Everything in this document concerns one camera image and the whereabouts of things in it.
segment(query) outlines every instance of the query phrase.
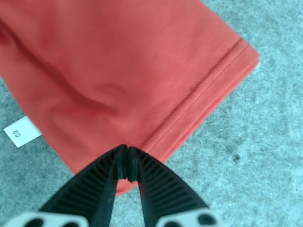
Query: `gray floor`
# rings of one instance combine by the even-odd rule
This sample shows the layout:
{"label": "gray floor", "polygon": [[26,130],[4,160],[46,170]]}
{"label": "gray floor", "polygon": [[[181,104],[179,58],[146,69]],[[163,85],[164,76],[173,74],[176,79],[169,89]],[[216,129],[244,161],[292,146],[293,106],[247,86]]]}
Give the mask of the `gray floor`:
{"label": "gray floor", "polygon": [[[229,226],[303,227],[302,1],[204,2],[260,52],[261,64],[167,165]],[[0,79],[0,128],[22,116]],[[71,177],[42,138],[17,149],[1,130],[0,226],[38,209]],[[138,196],[135,189],[116,199],[111,226],[143,226]]]}

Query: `clothing tag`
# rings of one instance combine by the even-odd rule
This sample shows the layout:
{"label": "clothing tag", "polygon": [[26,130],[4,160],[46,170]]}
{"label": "clothing tag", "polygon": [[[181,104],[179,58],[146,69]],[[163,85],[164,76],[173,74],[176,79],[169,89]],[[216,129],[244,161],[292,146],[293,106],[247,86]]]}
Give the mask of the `clothing tag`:
{"label": "clothing tag", "polygon": [[17,148],[42,135],[40,130],[25,116],[4,129]]}

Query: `stitching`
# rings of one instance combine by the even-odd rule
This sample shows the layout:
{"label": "stitching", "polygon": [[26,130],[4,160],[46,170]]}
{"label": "stitching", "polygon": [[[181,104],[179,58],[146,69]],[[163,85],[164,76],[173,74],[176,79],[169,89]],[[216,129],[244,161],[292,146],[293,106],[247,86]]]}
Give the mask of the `stitching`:
{"label": "stitching", "polygon": [[184,99],[170,112],[170,114],[164,119],[164,121],[159,124],[159,126],[154,130],[154,132],[148,137],[146,138],[146,140],[144,141],[144,143],[142,144],[142,147],[154,136],[154,134],[156,134],[160,128],[162,128],[162,126],[165,124],[165,122],[183,105],[183,103],[198,89],[198,87],[203,83],[203,81],[205,80],[205,78],[207,78],[207,76],[209,76],[213,70],[223,61],[223,59],[237,46],[237,44],[242,40],[242,38],[240,38],[232,47],[231,49],[229,49],[227,51],[227,53],[225,55],[223,55],[223,57],[207,72],[207,74],[201,78],[200,81],[198,81],[196,83],[196,85],[194,86],[194,88],[188,93],[187,96],[184,97]]}
{"label": "stitching", "polygon": [[[230,51],[236,46],[236,44],[227,52],[227,53],[230,53]],[[225,72],[225,70],[237,59],[237,57],[244,51],[244,50],[246,50],[247,48],[249,47],[249,44],[240,52],[240,53],[238,53],[236,56],[235,56],[235,58],[220,72],[220,74],[209,84],[209,86],[199,95],[199,97],[183,112],[183,114],[181,114],[180,116],[179,116],[179,118],[173,123],[173,125],[169,128],[169,129],[167,129],[166,130],[166,132],[158,139],[158,141],[149,149],[149,151],[151,151],[162,139],[163,139],[163,137],[177,124],[177,122],[183,117],[183,115],[199,100],[199,98],[209,89],[209,87],[222,75],[222,73],[224,73]],[[197,85],[196,86],[199,86],[200,84],[202,83],[202,80],[201,81],[199,81],[198,83],[197,83]],[[177,108],[175,108],[174,110],[173,110],[173,112],[169,115],[169,116],[171,116],[175,111],[177,110]]]}

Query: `white label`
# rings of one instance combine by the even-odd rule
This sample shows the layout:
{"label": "white label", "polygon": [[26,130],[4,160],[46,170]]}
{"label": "white label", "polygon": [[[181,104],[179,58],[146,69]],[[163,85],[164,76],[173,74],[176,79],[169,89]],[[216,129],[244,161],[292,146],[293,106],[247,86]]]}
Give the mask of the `white label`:
{"label": "white label", "polygon": [[40,130],[25,116],[4,129],[17,148],[42,135]]}

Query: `red fabric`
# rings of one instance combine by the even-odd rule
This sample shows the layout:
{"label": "red fabric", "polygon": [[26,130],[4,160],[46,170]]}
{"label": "red fabric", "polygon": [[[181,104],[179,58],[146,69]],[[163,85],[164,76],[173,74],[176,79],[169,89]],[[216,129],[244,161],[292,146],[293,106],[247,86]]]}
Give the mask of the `red fabric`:
{"label": "red fabric", "polygon": [[164,162],[257,63],[199,0],[0,0],[0,75],[74,173],[123,143]]}

